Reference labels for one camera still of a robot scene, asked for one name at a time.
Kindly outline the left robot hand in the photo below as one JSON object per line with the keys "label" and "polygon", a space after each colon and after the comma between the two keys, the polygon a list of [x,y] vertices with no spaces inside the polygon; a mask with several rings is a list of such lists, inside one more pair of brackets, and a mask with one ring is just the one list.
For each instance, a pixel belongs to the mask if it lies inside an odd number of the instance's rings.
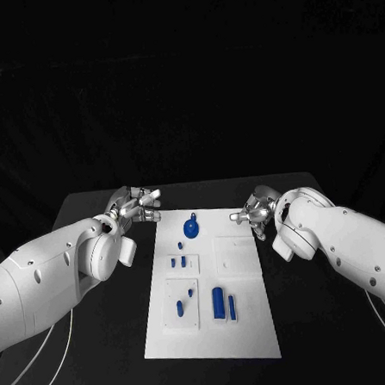
{"label": "left robot hand", "polygon": [[110,197],[104,214],[113,219],[121,235],[125,235],[134,222],[161,220],[159,197],[159,189],[122,186]]}

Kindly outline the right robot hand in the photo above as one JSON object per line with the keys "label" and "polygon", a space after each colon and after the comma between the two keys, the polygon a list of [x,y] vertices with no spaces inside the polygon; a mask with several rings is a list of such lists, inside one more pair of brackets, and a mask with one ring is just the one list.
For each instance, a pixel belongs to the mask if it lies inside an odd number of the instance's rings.
{"label": "right robot hand", "polygon": [[265,227],[274,218],[277,201],[281,196],[282,193],[267,185],[258,185],[241,211],[229,215],[230,220],[235,221],[237,225],[247,221],[257,239],[264,241]]}

